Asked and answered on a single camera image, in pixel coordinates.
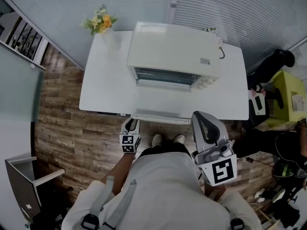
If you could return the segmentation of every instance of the window blinds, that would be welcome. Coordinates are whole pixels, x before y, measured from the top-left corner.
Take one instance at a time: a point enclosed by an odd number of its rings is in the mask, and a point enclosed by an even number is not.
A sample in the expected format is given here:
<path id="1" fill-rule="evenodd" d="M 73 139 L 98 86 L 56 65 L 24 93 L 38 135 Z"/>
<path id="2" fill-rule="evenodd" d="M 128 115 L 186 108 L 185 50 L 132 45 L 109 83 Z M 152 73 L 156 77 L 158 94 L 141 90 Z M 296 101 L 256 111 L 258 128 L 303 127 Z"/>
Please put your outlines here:
<path id="1" fill-rule="evenodd" d="M 307 36 L 307 0 L 177 0 L 173 23 L 216 27 L 223 42 L 242 49 L 249 73 Z"/>
<path id="2" fill-rule="evenodd" d="M 92 45 L 91 19 L 101 4 L 118 17 L 114 30 L 133 30 L 137 21 L 166 23 L 170 0 L 11 0 L 44 34 L 83 68 Z"/>

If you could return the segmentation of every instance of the cable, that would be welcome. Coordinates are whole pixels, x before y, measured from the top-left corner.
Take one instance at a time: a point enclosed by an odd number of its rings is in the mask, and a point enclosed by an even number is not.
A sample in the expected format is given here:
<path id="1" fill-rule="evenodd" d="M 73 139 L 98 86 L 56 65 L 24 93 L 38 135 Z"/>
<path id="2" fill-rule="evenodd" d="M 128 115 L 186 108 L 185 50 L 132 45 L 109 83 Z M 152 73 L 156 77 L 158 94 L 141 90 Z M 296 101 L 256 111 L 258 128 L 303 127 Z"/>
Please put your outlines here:
<path id="1" fill-rule="evenodd" d="M 265 164 L 265 165 L 268 165 L 268 166 L 270 166 L 270 167 L 273 167 L 273 166 L 271 166 L 271 165 L 269 165 L 268 163 L 264 163 L 264 162 L 261 162 L 261 161 L 258 161 L 258 160 L 254 160 L 254 159 L 251 159 L 251 158 L 249 158 L 249 157 L 244 157 L 248 162 L 249 162 L 249 160 L 253 160 L 253 161 L 255 161 L 255 162 L 258 162 L 258 163 L 263 163 L 263 164 Z"/>
<path id="2" fill-rule="evenodd" d="M 285 132 L 279 134 L 279 135 L 276 137 L 276 139 L 275 139 L 275 148 L 276 148 L 276 150 L 277 150 L 279 156 L 280 156 L 283 160 L 286 160 L 286 161 L 289 161 L 289 162 L 294 162 L 294 163 L 296 163 L 296 165 L 298 166 L 298 168 L 301 169 L 302 171 L 304 171 L 305 175 L 307 176 L 306 171 L 303 170 L 303 169 L 298 165 L 297 162 L 295 162 L 295 161 L 293 161 L 293 160 L 285 159 L 285 158 L 280 154 L 280 152 L 278 151 L 277 145 L 276 145 L 277 138 L 278 138 L 279 136 L 283 135 L 284 133 L 288 132 L 293 126 L 295 126 L 296 124 L 298 124 L 298 122 L 299 122 L 301 119 L 303 119 L 303 118 L 306 118 L 306 117 L 301 117 L 301 118 L 299 118 L 298 121 L 297 121 L 294 125 L 292 125 L 292 126 L 291 126 L 290 128 L 288 128 Z"/>
<path id="3" fill-rule="evenodd" d="M 224 53 L 224 51 L 222 50 L 222 48 L 221 47 L 219 47 L 219 49 L 222 51 L 222 53 L 223 53 L 223 57 L 222 58 L 220 58 L 220 59 L 224 59 L 225 58 L 225 53 Z"/>
<path id="4" fill-rule="evenodd" d="M 261 162 L 261 161 L 258 161 L 258 160 L 254 160 L 254 159 L 252 159 L 252 158 L 250 158 L 250 157 L 244 157 L 245 159 L 246 159 L 246 161 L 247 162 L 250 162 L 250 163 L 252 163 L 253 161 L 255 161 L 255 162 L 258 162 L 258 163 L 263 163 L 263 162 Z M 294 175 L 294 173 L 291 173 L 291 172 L 289 172 L 289 171 L 285 171 L 285 170 L 283 170 L 284 172 L 287 172 L 287 173 L 290 173 L 291 175 Z"/>

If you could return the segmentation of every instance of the backpack strap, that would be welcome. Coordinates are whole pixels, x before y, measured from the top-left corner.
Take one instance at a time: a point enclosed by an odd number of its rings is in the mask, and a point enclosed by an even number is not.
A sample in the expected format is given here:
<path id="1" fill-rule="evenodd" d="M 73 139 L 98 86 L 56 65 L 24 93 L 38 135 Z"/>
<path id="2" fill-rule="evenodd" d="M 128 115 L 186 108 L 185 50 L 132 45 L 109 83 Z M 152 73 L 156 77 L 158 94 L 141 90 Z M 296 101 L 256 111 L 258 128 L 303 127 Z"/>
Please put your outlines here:
<path id="1" fill-rule="evenodd" d="M 113 214 L 102 225 L 101 230 L 115 230 L 116 226 L 118 225 L 120 220 L 123 218 L 123 216 L 125 215 L 127 211 L 127 208 L 129 207 L 129 204 L 132 200 L 135 188 L 136 188 L 136 180 L 134 179 L 130 183 L 127 192 L 123 196 L 117 208 L 114 210 Z"/>
<path id="2" fill-rule="evenodd" d="M 110 197 L 113 189 L 114 184 L 114 177 L 108 176 L 106 178 L 106 185 L 99 195 L 99 197 L 96 199 L 96 201 L 93 203 L 90 213 L 87 214 L 81 223 L 81 226 L 84 229 L 87 230 L 97 230 L 99 228 L 99 219 L 98 216 L 100 214 L 100 211 L 103 209 L 103 206 L 107 203 L 108 198 Z"/>

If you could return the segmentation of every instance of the flower vase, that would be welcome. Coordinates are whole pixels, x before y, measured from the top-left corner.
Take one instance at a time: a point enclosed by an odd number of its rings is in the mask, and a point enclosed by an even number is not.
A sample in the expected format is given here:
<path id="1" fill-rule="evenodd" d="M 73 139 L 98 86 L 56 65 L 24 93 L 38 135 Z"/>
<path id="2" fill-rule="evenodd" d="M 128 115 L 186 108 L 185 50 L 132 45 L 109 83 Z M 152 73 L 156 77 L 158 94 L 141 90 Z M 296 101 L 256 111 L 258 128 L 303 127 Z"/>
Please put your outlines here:
<path id="1" fill-rule="evenodd" d="M 107 28 L 104 32 L 101 33 L 102 39 L 108 49 L 119 50 L 121 43 L 120 37 L 118 34 L 114 33 L 112 28 Z"/>

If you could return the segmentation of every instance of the floor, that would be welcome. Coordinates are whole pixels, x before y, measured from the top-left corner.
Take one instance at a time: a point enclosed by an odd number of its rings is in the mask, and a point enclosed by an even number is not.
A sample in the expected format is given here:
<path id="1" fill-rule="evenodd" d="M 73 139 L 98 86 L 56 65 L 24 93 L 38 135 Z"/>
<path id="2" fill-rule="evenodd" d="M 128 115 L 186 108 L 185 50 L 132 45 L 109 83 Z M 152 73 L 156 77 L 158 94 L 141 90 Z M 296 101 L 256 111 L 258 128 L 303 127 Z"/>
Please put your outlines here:
<path id="1" fill-rule="evenodd" d="M 81 190 L 87 188 L 92 180 L 100 180 L 123 155 L 118 135 L 125 119 L 79 109 L 84 72 L 54 47 L 48 47 L 42 65 L 47 70 L 41 92 L 39 118 L 35 125 L 35 152 L 41 170 L 46 173 L 58 168 L 65 169 L 65 173 L 54 183 L 62 188 L 73 187 L 73 191 L 69 192 L 69 201 L 73 203 Z M 231 130 L 231 121 L 224 123 L 230 138 L 241 136 L 239 130 Z M 142 141 L 138 156 L 151 146 L 152 137 L 156 133 L 167 139 L 179 133 L 184 134 L 187 149 L 190 152 L 196 149 L 191 126 L 141 122 Z M 270 154 L 259 152 L 251 157 L 273 165 Z M 237 190 L 249 203 L 253 203 L 255 192 L 271 185 L 271 167 L 240 159 L 237 168 L 237 179 L 226 186 Z M 265 201 L 251 206 L 256 211 L 266 208 L 268 204 L 269 201 Z"/>

